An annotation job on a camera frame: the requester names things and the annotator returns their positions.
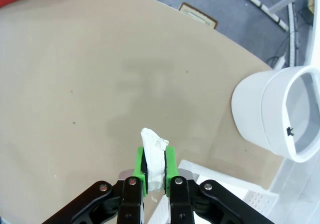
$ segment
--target floor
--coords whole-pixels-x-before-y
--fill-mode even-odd
[[[216,30],[249,52],[266,62],[270,57],[288,54],[288,32],[274,23],[267,15],[248,0],[157,0],[178,9],[186,2],[218,21]],[[267,7],[272,6],[271,0],[261,0]],[[296,11],[308,6],[307,0],[295,3]],[[288,9],[278,13],[288,23]],[[308,40],[309,25],[298,15],[297,25],[299,36],[299,54],[297,65],[303,65]]]

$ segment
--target screw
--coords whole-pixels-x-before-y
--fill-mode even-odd
[[[132,215],[131,215],[131,214],[126,214],[124,217],[125,217],[126,219],[128,219],[128,220],[131,220]]]
[[[99,189],[101,192],[105,192],[106,190],[108,190],[108,187],[106,184],[102,184],[102,185],[100,185]]]
[[[175,182],[175,184],[180,185],[180,184],[182,184],[182,179],[178,177],[178,178],[176,178],[176,179],[174,180],[174,182]]]
[[[186,214],[181,213],[181,214],[179,215],[179,218],[180,218],[180,219],[185,219],[185,218],[186,218]]]
[[[134,178],[131,178],[130,180],[129,180],[129,184],[130,185],[135,185],[137,183],[137,181],[136,181],[136,179],[134,179]]]
[[[212,185],[207,183],[207,184],[204,185],[204,189],[210,191],[212,189]]]

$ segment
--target crumpled paper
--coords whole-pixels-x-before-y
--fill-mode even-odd
[[[142,143],[148,172],[148,192],[165,188],[165,151],[168,140],[159,137],[153,130],[141,130]]]

